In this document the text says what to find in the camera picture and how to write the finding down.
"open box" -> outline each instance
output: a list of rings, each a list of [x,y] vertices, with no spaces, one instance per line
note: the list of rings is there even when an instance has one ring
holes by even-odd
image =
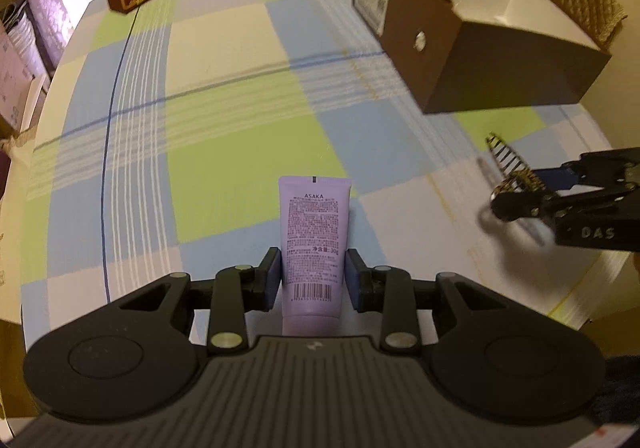
[[[551,0],[353,0],[424,112],[572,104],[610,55]]]

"purple tube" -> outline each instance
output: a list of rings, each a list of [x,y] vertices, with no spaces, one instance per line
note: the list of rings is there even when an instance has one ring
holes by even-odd
[[[340,319],[350,179],[283,176],[282,335],[332,336]]]

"table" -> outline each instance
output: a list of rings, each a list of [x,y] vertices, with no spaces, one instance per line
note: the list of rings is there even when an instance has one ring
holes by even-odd
[[[580,105],[421,114],[351,0],[152,0],[127,16],[94,0],[35,138],[27,345],[169,272],[257,264],[280,243],[283,174],[353,180],[349,246],[369,265],[456,271],[579,326],[625,255],[495,221],[489,132],[535,168],[609,147]],[[249,313],[250,335],[280,333],[281,319],[279,301]],[[343,333],[379,323],[343,298]]]

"tablecloth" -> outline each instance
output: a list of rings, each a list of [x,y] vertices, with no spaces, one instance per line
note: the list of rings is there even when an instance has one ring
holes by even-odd
[[[209,278],[280,243],[277,179],[353,180],[349,246],[414,278],[456,271],[579,326],[623,255],[558,248],[488,211],[496,132],[533,167],[608,148],[580,106],[423,115],[351,0],[94,0],[36,135],[20,262],[27,345],[172,271]],[[206,313],[191,332],[203,341]],[[280,332],[280,303],[247,316]],[[421,312],[424,341],[433,341]],[[341,332],[379,316],[342,301]]]

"tube cap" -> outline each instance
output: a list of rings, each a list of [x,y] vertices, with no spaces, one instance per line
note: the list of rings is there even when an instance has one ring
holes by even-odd
[[[282,319],[283,336],[335,336],[340,319],[333,316],[299,315]]]

